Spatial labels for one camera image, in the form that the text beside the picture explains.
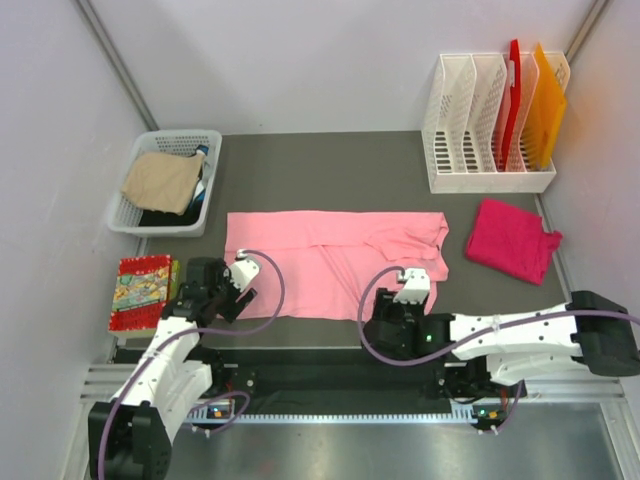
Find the folded beige towel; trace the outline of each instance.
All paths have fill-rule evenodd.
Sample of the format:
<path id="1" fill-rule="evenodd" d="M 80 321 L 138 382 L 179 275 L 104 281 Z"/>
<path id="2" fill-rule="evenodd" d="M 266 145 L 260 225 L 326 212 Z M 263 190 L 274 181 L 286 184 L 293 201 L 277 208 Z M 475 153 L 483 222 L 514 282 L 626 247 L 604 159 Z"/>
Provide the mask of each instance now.
<path id="1" fill-rule="evenodd" d="M 149 152 L 134 162 L 122 194 L 136 207 L 182 215 L 193 198 L 204 154 Z"/>

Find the gray mat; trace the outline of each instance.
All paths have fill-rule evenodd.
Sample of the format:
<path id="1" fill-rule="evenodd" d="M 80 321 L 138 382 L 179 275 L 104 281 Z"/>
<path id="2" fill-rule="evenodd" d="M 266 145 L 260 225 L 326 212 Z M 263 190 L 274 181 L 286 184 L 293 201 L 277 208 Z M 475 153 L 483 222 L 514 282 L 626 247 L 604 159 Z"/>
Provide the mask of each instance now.
<path id="1" fill-rule="evenodd" d="M 536 211 L 533 195 L 491 196 Z M 450 232 L 442 254 L 450 271 L 449 279 L 439 285 L 434 312 L 525 312 L 564 301 L 553 269 L 544 285 L 537 287 L 464 257 L 476 210 L 484 197 L 431 195 L 419 132 L 227 136 L 204 236 L 153 239 L 150 252 L 171 254 L 183 265 L 195 256 L 221 256 L 228 212 L 444 212 Z M 234 328 L 251 328 L 260 321 L 242 320 Z M 359 344 L 352 321 L 287 317 L 257 335 L 207 337 L 205 343 L 227 347 Z"/>

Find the fabric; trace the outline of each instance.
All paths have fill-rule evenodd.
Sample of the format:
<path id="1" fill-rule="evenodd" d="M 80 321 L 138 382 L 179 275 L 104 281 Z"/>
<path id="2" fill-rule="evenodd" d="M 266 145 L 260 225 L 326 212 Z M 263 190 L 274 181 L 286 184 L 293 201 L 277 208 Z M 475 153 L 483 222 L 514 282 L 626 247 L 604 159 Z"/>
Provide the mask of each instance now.
<path id="1" fill-rule="evenodd" d="M 391 265 L 426 268 L 432 281 L 430 309 L 436 282 L 447 279 L 440 249 L 448 231 L 442 213 L 230 213 L 225 260 L 232 263 L 242 248 L 270 255 L 285 279 L 281 316 L 355 320 L 367 284 Z M 278 278 L 262 263 L 252 284 L 258 296 L 241 318 L 269 317 L 278 302 Z M 393 274 L 377 287 L 399 288 Z M 374 293 L 364 310 L 365 321 L 371 317 Z"/>
<path id="2" fill-rule="evenodd" d="M 203 159 L 203 154 L 145 153 L 132 165 L 122 194 L 138 208 L 182 215 L 193 198 Z"/>
<path id="3" fill-rule="evenodd" d="M 480 204 L 467 257 L 521 280 L 542 285 L 560 232 L 545 233 L 542 218 L 498 200 Z"/>

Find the white bracket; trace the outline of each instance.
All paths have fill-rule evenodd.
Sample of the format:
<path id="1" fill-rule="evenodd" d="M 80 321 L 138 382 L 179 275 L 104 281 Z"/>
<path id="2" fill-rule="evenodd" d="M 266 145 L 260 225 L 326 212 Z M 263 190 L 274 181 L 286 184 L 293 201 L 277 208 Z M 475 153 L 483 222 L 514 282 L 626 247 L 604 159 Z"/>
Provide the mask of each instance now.
<path id="1" fill-rule="evenodd" d="M 149 358 L 153 358 L 153 361 L 136 380 L 122 402 L 123 405 L 138 406 L 146 401 L 156 407 L 171 441 L 193 404 L 211 386 L 213 380 L 208 365 L 184 361 L 200 341 L 198 333 L 183 335 L 162 351 L 157 349 L 169 337 L 195 327 L 193 322 L 182 317 L 169 317 L 158 322 L 156 334 L 136 365 L 134 373 Z M 124 385 L 112 399 L 119 397 L 123 388 Z"/>
<path id="2" fill-rule="evenodd" d="M 243 254 L 240 257 L 238 251 L 238 261 L 229 265 L 229 272 L 231 273 L 231 283 L 241 292 L 244 292 L 254 278 L 260 273 L 262 265 L 251 255 Z"/>
<path id="3" fill-rule="evenodd" d="M 589 371 L 589 368 L 574 361 L 568 355 L 552 353 L 487 355 L 487 371 L 491 374 L 491 381 L 501 385 L 515 385 L 522 379 L 529 380 L 538 375 L 571 370 Z"/>
<path id="4" fill-rule="evenodd" d="M 395 303 L 420 305 L 429 296 L 431 279 L 424 268 L 407 268 L 398 272 L 398 283 L 404 286 L 393 297 Z"/>
<path id="5" fill-rule="evenodd" d="M 581 357 L 580 345 L 571 339 L 572 335 L 577 332 L 576 320 L 572 315 L 520 325 L 515 328 L 500 328 L 501 325 L 515 320 L 566 311 L 567 306 L 560 304 L 546 310 L 511 315 L 484 317 L 455 315 L 455 320 L 450 324 L 451 340 L 454 342 L 485 328 L 491 328 L 493 332 L 461 345 L 452 353 L 460 360 L 469 360 L 493 353 L 544 353 Z"/>

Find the white file organizer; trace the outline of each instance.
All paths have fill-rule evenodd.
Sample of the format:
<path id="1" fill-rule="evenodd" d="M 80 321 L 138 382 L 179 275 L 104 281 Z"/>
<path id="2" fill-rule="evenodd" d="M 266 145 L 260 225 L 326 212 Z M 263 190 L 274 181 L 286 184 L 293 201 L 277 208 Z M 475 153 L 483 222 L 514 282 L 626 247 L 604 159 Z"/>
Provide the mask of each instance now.
<path id="1" fill-rule="evenodd" d="M 563 89 L 570 70 L 562 53 L 546 54 Z M 541 193 L 556 175 L 553 162 L 543 171 L 530 168 L 520 135 L 533 99 L 538 67 L 523 54 L 522 95 L 507 171 L 498 172 L 493 131 L 507 83 L 504 56 L 440 55 L 422 128 L 432 193 Z"/>

